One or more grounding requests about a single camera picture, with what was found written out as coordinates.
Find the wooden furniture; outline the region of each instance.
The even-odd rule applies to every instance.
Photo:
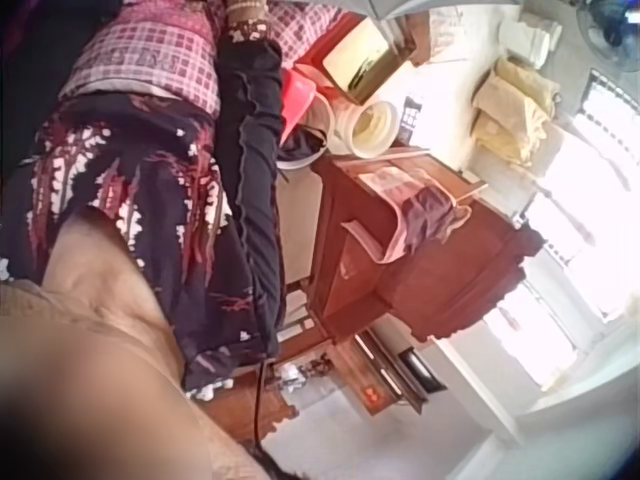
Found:
[[[480,320],[515,288],[525,277],[524,257],[542,247],[537,232],[527,225],[516,229],[474,197],[481,185],[416,149],[387,153],[396,158],[325,157],[313,166],[323,192],[308,309],[334,343],[351,339],[387,312],[406,323],[418,341],[448,337]],[[341,224],[357,220],[381,245],[389,242],[395,215],[358,179],[389,164],[404,170],[420,166],[473,213],[444,244],[427,242],[413,255],[379,265]]]
[[[238,442],[253,442],[256,385],[257,375],[246,373],[235,379],[232,389],[216,392],[211,402],[201,404],[207,415]],[[296,408],[276,388],[265,388],[260,402],[260,438],[275,432],[283,420],[297,416]]]
[[[364,331],[327,350],[341,380],[371,415],[404,399],[418,413],[426,393],[401,371],[401,361],[389,355],[373,333]]]

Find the woman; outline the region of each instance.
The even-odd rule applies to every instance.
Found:
[[[263,3],[226,12],[215,147],[205,110],[103,83],[60,105],[3,192],[1,391],[84,478],[266,478],[177,388],[273,356],[284,305],[281,52]]]
[[[234,59],[214,70],[221,1],[131,3],[76,62],[62,92],[68,101],[7,186],[0,269],[41,282],[60,225],[86,205],[100,209],[156,293],[185,356],[190,391],[276,353],[283,280],[271,156],[279,123],[269,118],[256,129],[245,117],[256,107],[247,94],[279,112],[280,93],[265,90],[262,73],[255,93],[243,93],[253,65],[244,81],[225,70],[245,68]],[[240,4],[247,4],[240,12],[264,10],[274,20],[287,63],[337,17],[328,7],[283,4],[268,16],[260,2]],[[221,96],[229,107],[214,135]],[[250,159],[241,161],[241,152]]]

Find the white plastic container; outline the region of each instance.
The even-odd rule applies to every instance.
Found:
[[[389,149],[398,136],[400,113],[393,103],[372,98],[364,106],[345,98],[331,102],[336,117],[329,150],[335,155],[374,158]]]
[[[500,45],[510,54],[539,70],[547,61],[551,48],[551,36],[539,28],[531,28],[524,22],[504,19],[498,29]]]
[[[307,111],[302,115],[302,118],[300,118],[298,125],[317,128],[326,133],[327,139],[331,137],[335,128],[335,116],[333,115],[329,101],[320,93],[316,92],[311,105],[309,105]],[[295,162],[277,162],[277,165],[280,170],[297,170],[311,165],[326,151],[327,146],[325,145],[323,149],[307,158],[301,158]]]

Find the yellow cloth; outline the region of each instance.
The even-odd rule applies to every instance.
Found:
[[[533,99],[550,118],[554,117],[556,107],[553,97],[560,91],[559,84],[542,77],[534,70],[519,67],[506,58],[500,58],[496,62],[495,73]]]
[[[530,158],[538,146],[527,139],[518,141],[507,129],[485,112],[480,112],[473,127],[473,136],[479,145],[483,145],[500,158],[521,166],[530,165]]]
[[[549,116],[532,98],[493,72],[480,87],[473,106],[493,117],[519,143],[536,145],[546,137],[543,124]]]

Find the wooden cabinet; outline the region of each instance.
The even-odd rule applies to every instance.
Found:
[[[535,255],[543,244],[527,225],[516,229],[477,200],[474,193],[480,186],[435,158],[410,148],[388,153],[364,162],[326,157],[313,167],[322,178],[323,193],[309,311],[336,343],[386,312],[406,323],[419,341],[467,328],[524,279],[524,257]],[[458,203],[471,207],[470,219],[444,244],[430,241],[413,255],[376,264],[342,223],[357,220],[380,244],[389,242],[396,227],[394,212],[358,178],[382,165],[426,170]]]

